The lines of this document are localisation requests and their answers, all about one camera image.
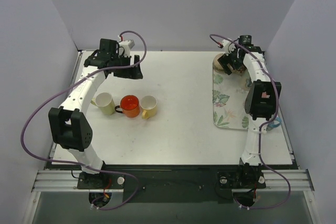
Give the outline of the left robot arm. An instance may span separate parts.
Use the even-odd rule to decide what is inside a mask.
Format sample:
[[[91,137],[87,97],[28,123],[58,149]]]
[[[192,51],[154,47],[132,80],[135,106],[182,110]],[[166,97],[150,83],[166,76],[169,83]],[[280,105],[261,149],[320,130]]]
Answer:
[[[125,79],[142,79],[140,56],[131,56],[133,40],[101,39],[95,50],[83,64],[80,84],[72,89],[66,100],[48,113],[53,141],[71,153],[89,181],[96,188],[108,182],[107,173],[101,171],[104,162],[91,145],[92,128],[86,119],[88,107],[99,86],[109,74]]]

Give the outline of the beige round mug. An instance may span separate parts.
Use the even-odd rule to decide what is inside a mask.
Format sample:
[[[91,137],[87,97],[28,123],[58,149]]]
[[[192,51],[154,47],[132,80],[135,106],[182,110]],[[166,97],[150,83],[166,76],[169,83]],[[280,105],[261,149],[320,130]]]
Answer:
[[[219,59],[224,56],[225,54],[217,54],[213,60],[212,66],[213,69],[218,73],[228,74],[226,69],[221,65]]]

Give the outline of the light green mug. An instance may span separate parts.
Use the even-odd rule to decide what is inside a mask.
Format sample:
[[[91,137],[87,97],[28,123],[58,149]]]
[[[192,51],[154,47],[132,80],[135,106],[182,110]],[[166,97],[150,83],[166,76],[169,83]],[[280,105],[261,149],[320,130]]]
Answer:
[[[104,115],[112,115],[115,112],[113,97],[108,92],[99,93],[91,100],[91,104],[98,107]]]

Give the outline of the yellow mug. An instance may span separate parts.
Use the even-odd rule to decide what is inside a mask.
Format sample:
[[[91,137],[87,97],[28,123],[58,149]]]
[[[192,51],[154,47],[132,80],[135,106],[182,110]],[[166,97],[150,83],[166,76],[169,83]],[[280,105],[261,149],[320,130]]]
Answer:
[[[142,119],[149,119],[157,114],[157,103],[157,99],[151,95],[146,95],[140,100]]]

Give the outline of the orange mug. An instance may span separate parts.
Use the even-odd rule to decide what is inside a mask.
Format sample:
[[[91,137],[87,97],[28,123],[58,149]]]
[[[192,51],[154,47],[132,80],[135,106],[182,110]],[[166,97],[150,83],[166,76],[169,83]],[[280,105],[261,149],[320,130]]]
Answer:
[[[117,113],[122,113],[128,118],[135,118],[140,114],[139,99],[134,95],[126,95],[114,109]]]

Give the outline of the blue glazed mug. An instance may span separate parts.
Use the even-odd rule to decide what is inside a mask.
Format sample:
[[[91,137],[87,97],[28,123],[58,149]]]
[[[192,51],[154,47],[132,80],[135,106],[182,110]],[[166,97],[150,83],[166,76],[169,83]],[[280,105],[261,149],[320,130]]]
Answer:
[[[282,124],[282,120],[281,118],[278,116],[276,117],[272,122],[270,122],[267,127],[266,127],[266,131],[271,131],[273,129],[276,129],[277,127],[281,126]]]

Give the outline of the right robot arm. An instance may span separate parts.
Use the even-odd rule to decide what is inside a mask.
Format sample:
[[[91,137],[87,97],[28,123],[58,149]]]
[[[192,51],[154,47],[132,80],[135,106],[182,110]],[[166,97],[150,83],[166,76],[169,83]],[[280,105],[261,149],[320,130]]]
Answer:
[[[218,59],[227,75],[248,72],[251,86],[244,102],[249,120],[247,140],[241,155],[243,164],[262,165],[261,136],[267,125],[278,115],[281,83],[269,74],[260,47],[252,44],[251,35],[241,35],[237,40],[223,37],[224,54]]]

